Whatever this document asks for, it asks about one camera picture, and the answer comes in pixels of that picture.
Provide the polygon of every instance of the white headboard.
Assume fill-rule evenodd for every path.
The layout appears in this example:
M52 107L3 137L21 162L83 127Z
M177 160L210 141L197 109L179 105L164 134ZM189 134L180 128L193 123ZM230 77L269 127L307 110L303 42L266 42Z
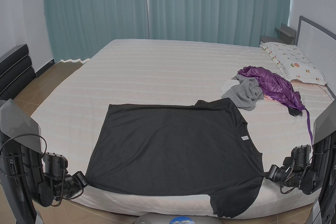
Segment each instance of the white headboard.
M300 16L295 45L327 79L327 86L336 94L336 34Z

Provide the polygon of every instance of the pile of clothes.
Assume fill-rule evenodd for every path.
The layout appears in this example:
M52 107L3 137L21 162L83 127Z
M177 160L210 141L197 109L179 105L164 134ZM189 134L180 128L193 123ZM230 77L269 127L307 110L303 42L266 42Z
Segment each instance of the pile of clothes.
M222 98L230 98L238 108L251 111L257 100L266 97L288 107L289 113L295 117L302 116L302 111L306 110L308 131L313 140L309 112L301 102L300 93L294 91L290 82L270 70L254 66L239 70L232 81L227 81L222 87Z

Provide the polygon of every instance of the baseboard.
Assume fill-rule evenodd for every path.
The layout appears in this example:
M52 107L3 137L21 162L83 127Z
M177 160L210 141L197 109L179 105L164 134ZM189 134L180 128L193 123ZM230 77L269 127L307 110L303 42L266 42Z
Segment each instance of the baseboard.
M52 59L50 62L48 62L46 65L41 67L36 73L35 76L38 78L40 75L42 75L45 71L47 71L50 67L52 67L55 64L54 59Z

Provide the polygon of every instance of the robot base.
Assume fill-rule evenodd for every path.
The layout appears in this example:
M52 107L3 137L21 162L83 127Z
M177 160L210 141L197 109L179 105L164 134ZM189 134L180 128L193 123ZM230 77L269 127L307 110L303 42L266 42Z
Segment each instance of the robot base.
M133 224L223 224L217 217L178 216L148 213L139 217Z

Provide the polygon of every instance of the blue round sticker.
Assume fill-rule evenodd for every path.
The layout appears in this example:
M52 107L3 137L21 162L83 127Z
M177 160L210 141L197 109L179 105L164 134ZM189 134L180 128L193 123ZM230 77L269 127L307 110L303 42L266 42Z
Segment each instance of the blue round sticker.
M195 224L195 222L191 218L177 217L172 219L169 224Z

